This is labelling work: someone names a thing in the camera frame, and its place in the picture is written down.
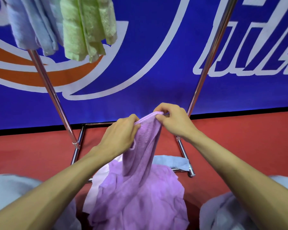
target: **metal drying rack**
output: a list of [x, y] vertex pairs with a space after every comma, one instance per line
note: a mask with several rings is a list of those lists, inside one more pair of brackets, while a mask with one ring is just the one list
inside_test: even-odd
[[[227, 2], [227, 5], [226, 5], [226, 8], [225, 8], [225, 11], [223, 13], [223, 16], [222, 16], [222, 19], [219, 23], [219, 27], [217, 29], [217, 32], [215, 34], [215, 37], [213, 39], [213, 42], [212, 42], [212, 45], [211, 45], [211, 48], [209, 50], [209, 53], [208, 53], [208, 56], [207, 56], [207, 59], [206, 59], [206, 62], [205, 62], [205, 65], [204, 65], [204, 68], [200, 74], [200, 79], [198, 81], [198, 84], [196, 86], [196, 89], [195, 89], [195, 92], [194, 92], [194, 95], [192, 97], [192, 100], [191, 100], [191, 103], [189, 105], [189, 108], [188, 108], [188, 116], [190, 117], [191, 113], [192, 113], [192, 110], [194, 108], [194, 105], [198, 99], [198, 96], [200, 94], [200, 90], [202, 89], [203, 87], [203, 84], [204, 84], [204, 81], [207, 77], [207, 74], [208, 74], [208, 71], [212, 65], [212, 62], [213, 62], [213, 59], [215, 57], [215, 54], [219, 48], [219, 45], [220, 45], [220, 42], [222, 40], [222, 37], [224, 35], [224, 32], [226, 30], [226, 27], [227, 27], [227, 24], [229, 22], [229, 19], [231, 17], [231, 14], [234, 10], [234, 7], [237, 3], [237, 0], [228, 0]], [[53, 101], [53, 104], [54, 106], [56, 107], [56, 110], [58, 112], [58, 114], [60, 115], [60, 118], [65, 126], [65, 129], [68, 131], [69, 133], [69, 136], [72, 140], [72, 143], [75, 145], [76, 149], [75, 149], [75, 152], [74, 152], [74, 155], [72, 157], [72, 162], [71, 164], [75, 163], [78, 159], [78, 156], [79, 156], [79, 153], [80, 153], [80, 150], [81, 150], [81, 145], [82, 145], [82, 141], [83, 141], [83, 138], [84, 138], [84, 134], [85, 134], [85, 129], [87, 127], [90, 127], [90, 126], [105, 126], [105, 125], [110, 125], [114, 122], [107, 122], [107, 123], [86, 123], [86, 124], [83, 124], [82, 125], [82, 128], [81, 128], [81, 131], [80, 131], [80, 134], [79, 134], [79, 138], [77, 140], [77, 138], [75, 137], [73, 131], [72, 131], [72, 128], [66, 118], [66, 115], [62, 109], [62, 106], [60, 104], [60, 101], [58, 99], [58, 96], [56, 95], [56, 92], [54, 90], [54, 87], [53, 85], [51, 84], [51, 81], [47, 75], [47, 72], [46, 72], [46, 69], [40, 59], [40, 56], [38, 55], [37, 51], [36, 50], [28, 50], [28, 53], [36, 67], [36, 70], [37, 72], [39, 73], [40, 77], [42, 78], [43, 80], [43, 83], [46, 87], [46, 90], [47, 92], [49, 93], [52, 101]], [[181, 142], [181, 139], [180, 137], [176, 136], [176, 141], [179, 145], [179, 148], [181, 150], [181, 153], [182, 153], [182, 156], [184, 158], [187, 158], [188, 159], [188, 155], [186, 153], [186, 151], [184, 150], [184, 147], [182, 145], [182, 142]], [[178, 168], [172, 168], [172, 170], [174, 172], [182, 172], [182, 170], [178, 169]], [[192, 168], [192, 165], [189, 163], [189, 172], [188, 172], [188, 175], [189, 177], [194, 177], [195, 176], [195, 173], [194, 173], [194, 170]]]

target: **logo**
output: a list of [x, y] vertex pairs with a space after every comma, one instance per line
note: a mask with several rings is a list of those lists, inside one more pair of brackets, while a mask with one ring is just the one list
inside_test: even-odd
[[[123, 50], [122, 44], [127, 32], [134, 31], [140, 25], [132, 24], [131, 26], [130, 21], [117, 21], [118, 39], [116, 43], [112, 46], [104, 44], [107, 55], [101, 56], [98, 61], [92, 64], [88, 62], [88, 58], [79, 62], [67, 60], [64, 56], [57, 56], [56, 54], [64, 54], [63, 48], [60, 48], [53, 57], [40, 56], [55, 91], [62, 92], [63, 97], [67, 100], [87, 100], [108, 96], [132, 85], [143, 77], [164, 54], [180, 26], [188, 3], [189, 0], [180, 0], [167, 34], [142, 68], [139, 68], [134, 75], [131, 74], [125, 81], [105, 90], [78, 94], [97, 78], [103, 76], [105, 70], [115, 59], [118, 59], [119, 52]], [[46, 93], [47, 91], [27, 51], [19, 49], [11, 43], [13, 36], [7, 17], [7, 9], [2, 0], [0, 0], [0, 30], [8, 32], [8, 35], [0, 33], [0, 85], [29, 92]]]
[[[221, 0], [193, 73], [200, 74], [228, 0]], [[288, 74], [288, 0], [238, 0], [210, 77]]]

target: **blue banner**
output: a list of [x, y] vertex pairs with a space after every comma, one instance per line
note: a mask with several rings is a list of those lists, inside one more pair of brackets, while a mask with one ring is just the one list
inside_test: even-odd
[[[113, 0], [118, 40], [106, 56], [41, 56], [69, 122], [143, 117], [161, 102], [187, 109], [227, 1]], [[288, 0], [238, 0], [193, 114], [287, 106]], [[59, 124], [0, 0], [0, 129]]]

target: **purple towel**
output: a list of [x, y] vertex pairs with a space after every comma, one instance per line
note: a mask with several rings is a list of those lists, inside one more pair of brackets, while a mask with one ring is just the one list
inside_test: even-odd
[[171, 168], [152, 165], [161, 124], [154, 112], [140, 119], [131, 149], [113, 160], [88, 216], [94, 230], [185, 230], [184, 188]]

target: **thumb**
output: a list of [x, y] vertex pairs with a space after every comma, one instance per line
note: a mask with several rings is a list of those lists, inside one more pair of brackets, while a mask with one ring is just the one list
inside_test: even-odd
[[132, 132], [131, 132], [131, 137], [134, 139], [135, 134], [137, 133], [138, 129], [141, 127], [141, 124], [136, 124], [134, 125]]
[[163, 124], [166, 117], [164, 115], [156, 115], [156, 119]]

